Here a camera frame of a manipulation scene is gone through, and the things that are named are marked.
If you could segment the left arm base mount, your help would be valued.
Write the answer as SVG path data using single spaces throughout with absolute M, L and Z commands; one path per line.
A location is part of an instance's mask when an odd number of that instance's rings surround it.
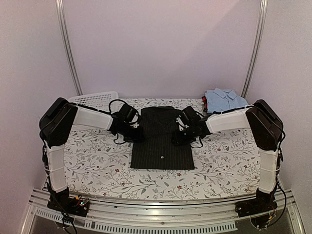
M 66 193 L 50 194 L 50 200 L 47 204 L 49 209 L 81 217 L 87 216 L 89 206 L 89 199 L 82 198 L 80 195 L 70 197 Z

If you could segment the black pinstriped long sleeve shirt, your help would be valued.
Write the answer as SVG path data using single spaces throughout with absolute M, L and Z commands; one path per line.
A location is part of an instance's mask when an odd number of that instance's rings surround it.
M 131 164 L 133 169 L 193 170 L 195 168 L 189 144 L 175 145 L 172 134 L 179 131 L 176 117 L 181 111 L 171 106 L 141 109 L 140 127 L 144 141 L 134 143 Z

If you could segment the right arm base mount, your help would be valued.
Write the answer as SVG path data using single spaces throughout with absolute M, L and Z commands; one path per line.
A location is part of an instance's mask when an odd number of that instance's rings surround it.
M 272 211 L 277 208 L 274 196 L 257 195 L 256 198 L 235 203 L 235 212 L 239 217 L 256 215 L 263 212 Z

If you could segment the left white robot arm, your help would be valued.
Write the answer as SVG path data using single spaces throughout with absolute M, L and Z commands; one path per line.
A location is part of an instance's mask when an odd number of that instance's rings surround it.
M 39 136 L 43 141 L 43 162 L 54 196 L 53 203 L 63 212 L 73 204 L 71 198 L 61 193 L 67 189 L 64 169 L 64 148 L 73 125 L 99 128 L 113 135 L 122 135 L 127 142 L 143 142 L 143 128 L 138 111 L 124 103 L 117 112 L 69 102 L 59 97 L 39 121 Z

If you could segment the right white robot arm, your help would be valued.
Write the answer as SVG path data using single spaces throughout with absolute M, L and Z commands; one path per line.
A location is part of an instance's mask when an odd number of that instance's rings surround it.
M 177 146 L 226 130 L 250 129 L 261 158 L 260 181 L 252 208 L 261 213 L 270 206 L 277 188 L 277 175 L 283 161 L 281 143 L 286 134 L 282 120 L 265 100 L 259 99 L 252 105 L 213 112 L 204 117 L 188 106 L 176 120 L 182 123 L 183 128 L 172 133 L 172 143 Z

